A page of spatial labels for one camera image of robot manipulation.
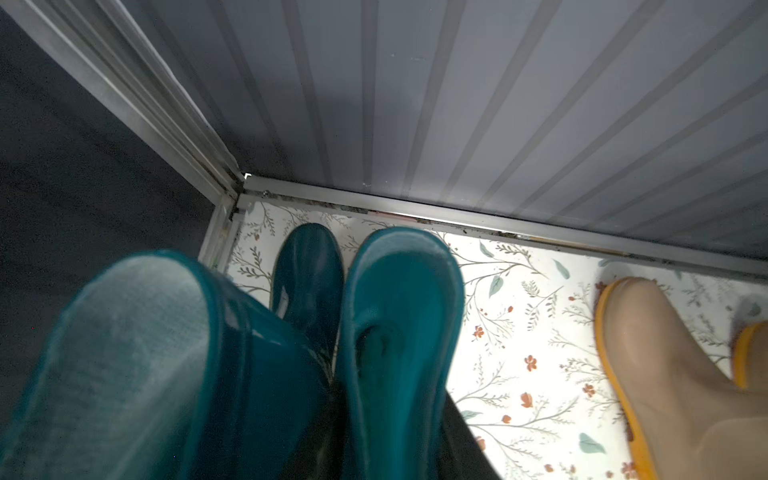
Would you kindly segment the dark teal boot back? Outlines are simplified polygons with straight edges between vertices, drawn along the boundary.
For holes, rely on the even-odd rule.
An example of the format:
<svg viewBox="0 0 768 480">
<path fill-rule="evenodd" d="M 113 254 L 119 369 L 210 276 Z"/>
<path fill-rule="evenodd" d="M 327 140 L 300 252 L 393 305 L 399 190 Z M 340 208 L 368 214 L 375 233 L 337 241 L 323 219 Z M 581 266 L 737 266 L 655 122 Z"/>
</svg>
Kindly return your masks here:
<svg viewBox="0 0 768 480">
<path fill-rule="evenodd" d="M 464 284 L 434 234 L 370 234 L 350 266 L 333 233 L 295 228 L 278 254 L 270 307 L 334 354 L 345 407 L 344 479 L 434 479 Z"/>
<path fill-rule="evenodd" d="M 1 442 L 5 479 L 275 479 L 327 376 L 229 279 L 137 254 L 62 312 Z"/>
</svg>

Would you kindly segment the beige boot back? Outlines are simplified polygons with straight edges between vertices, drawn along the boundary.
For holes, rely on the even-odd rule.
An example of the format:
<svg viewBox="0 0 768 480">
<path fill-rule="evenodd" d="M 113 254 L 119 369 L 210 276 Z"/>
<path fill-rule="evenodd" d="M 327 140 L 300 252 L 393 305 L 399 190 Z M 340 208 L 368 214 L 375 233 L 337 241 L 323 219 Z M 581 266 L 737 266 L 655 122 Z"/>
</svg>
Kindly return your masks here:
<svg viewBox="0 0 768 480">
<path fill-rule="evenodd" d="M 767 390 L 726 376 L 656 283 L 630 277 L 606 287 L 595 337 L 639 478 L 766 478 Z"/>
<path fill-rule="evenodd" d="M 734 383 L 742 389 L 767 390 L 767 322 L 746 326 L 732 350 Z"/>
</svg>

